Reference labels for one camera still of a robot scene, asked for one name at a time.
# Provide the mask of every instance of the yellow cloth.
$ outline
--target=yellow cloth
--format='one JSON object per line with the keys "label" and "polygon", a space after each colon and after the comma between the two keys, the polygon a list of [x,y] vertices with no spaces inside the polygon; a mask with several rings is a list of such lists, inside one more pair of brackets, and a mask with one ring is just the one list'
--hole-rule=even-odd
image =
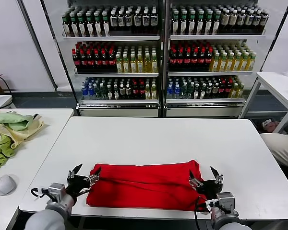
{"label": "yellow cloth", "polygon": [[44,121],[37,118],[34,119],[32,123],[23,131],[15,131],[5,126],[4,124],[0,124],[0,134],[9,136],[13,141],[13,143],[11,144],[11,148],[15,149],[17,145],[19,145],[29,136],[35,134],[38,130],[40,130],[43,125]]}

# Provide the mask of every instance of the white wall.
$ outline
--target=white wall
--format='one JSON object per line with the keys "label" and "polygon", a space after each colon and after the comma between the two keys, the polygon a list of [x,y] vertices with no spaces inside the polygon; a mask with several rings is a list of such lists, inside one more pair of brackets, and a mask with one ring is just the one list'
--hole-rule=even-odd
{"label": "white wall", "polygon": [[0,0],[0,74],[15,92],[54,91],[15,0]]}

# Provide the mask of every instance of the metal frame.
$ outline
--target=metal frame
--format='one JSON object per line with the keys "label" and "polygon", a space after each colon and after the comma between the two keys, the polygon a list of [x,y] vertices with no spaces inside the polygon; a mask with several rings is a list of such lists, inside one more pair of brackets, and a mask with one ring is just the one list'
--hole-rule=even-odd
{"label": "metal frame", "polygon": [[[243,119],[245,117],[245,115],[247,114],[251,103],[254,101],[254,98],[260,88],[260,86],[263,85],[273,96],[275,96],[279,102],[281,102],[287,109],[288,109],[288,103],[286,101],[284,101],[282,98],[280,98],[278,96],[277,93],[274,92],[274,89],[271,88],[269,85],[267,85],[264,81],[260,80],[258,77],[256,78],[256,81],[252,87],[251,93],[241,111],[241,114],[239,115],[238,118]],[[281,122],[278,124],[278,126],[276,127],[276,129],[273,131],[273,133],[281,133],[284,130],[285,125],[288,124],[288,111],[286,113],[286,115],[283,117],[283,119],[281,120]]]}

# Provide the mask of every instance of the cloth pile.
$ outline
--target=cloth pile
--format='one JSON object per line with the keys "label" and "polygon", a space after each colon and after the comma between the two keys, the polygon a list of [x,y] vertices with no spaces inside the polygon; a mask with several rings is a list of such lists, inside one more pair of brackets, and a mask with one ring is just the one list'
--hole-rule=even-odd
{"label": "cloth pile", "polygon": [[0,113],[0,167],[15,154],[14,149],[42,128],[40,115]]}

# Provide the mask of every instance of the cable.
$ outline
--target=cable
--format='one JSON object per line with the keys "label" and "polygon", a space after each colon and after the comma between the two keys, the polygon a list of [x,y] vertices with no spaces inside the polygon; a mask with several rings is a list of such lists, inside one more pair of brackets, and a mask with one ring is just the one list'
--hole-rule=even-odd
{"label": "cable", "polygon": [[197,198],[196,201],[195,201],[194,215],[195,215],[195,224],[196,224],[197,230],[201,230],[201,229],[200,229],[200,226],[198,225],[198,219],[197,219],[197,214],[196,214],[197,204],[198,204],[198,201],[199,201],[200,198],[203,199],[204,201],[206,201],[206,200],[205,200],[204,198],[202,198],[201,196],[198,196],[198,198]]}

